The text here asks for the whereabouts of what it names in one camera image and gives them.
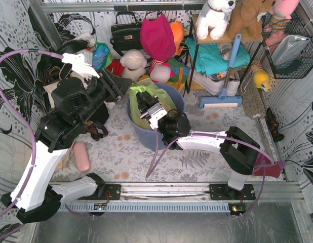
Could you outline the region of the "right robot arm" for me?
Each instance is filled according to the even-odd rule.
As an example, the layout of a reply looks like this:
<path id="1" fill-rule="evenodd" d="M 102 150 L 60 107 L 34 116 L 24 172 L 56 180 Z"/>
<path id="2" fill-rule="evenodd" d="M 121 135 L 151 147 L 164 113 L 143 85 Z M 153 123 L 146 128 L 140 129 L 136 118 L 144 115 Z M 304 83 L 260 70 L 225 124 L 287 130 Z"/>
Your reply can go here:
<path id="1" fill-rule="evenodd" d="M 203 150 L 222 155 L 231 168 L 226 184 L 210 186 L 212 200 L 255 200 L 252 184 L 246 178 L 252 174 L 260 146 L 238 127 L 223 132 L 199 132 L 191 130 L 184 113 L 166 111 L 157 96 L 148 92 L 136 95 L 141 119 L 147 121 L 156 132 L 156 140 L 171 150 Z"/>

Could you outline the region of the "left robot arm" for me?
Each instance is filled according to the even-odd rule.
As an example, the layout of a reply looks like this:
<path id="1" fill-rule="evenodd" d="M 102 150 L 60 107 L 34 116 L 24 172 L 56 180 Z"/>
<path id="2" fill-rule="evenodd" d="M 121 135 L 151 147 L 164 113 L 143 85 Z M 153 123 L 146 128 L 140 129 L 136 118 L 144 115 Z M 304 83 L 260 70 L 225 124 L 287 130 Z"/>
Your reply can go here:
<path id="1" fill-rule="evenodd" d="M 6 207 L 18 209 L 16 217 L 21 223 L 46 221 L 61 205 L 79 198 L 108 195 L 105 181 L 95 173 L 60 186 L 49 182 L 74 140 L 85 132 L 86 122 L 94 118 L 105 122 L 105 104 L 122 99 L 131 84 L 130 78 L 115 76 L 105 68 L 97 76 L 68 77 L 57 84 L 51 93 L 55 107 L 41 119 L 35 133 L 36 153 L 17 187 L 1 197 Z"/>

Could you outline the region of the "green trash bag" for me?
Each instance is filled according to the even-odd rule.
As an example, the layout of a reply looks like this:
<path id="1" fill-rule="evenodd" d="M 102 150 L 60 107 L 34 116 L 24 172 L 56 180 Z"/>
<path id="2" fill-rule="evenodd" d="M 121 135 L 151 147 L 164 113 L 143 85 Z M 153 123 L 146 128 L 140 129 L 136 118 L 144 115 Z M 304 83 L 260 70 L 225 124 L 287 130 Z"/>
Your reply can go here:
<path id="1" fill-rule="evenodd" d="M 131 121 L 140 128 L 152 130 L 150 124 L 141 118 L 142 114 L 156 104 L 154 101 L 155 96 L 158 101 L 163 105 L 166 111 L 176 109 L 176 105 L 171 99 L 165 88 L 161 87 L 160 83 L 154 83 L 147 80 L 142 80 L 133 84 L 129 89 L 129 116 Z"/>

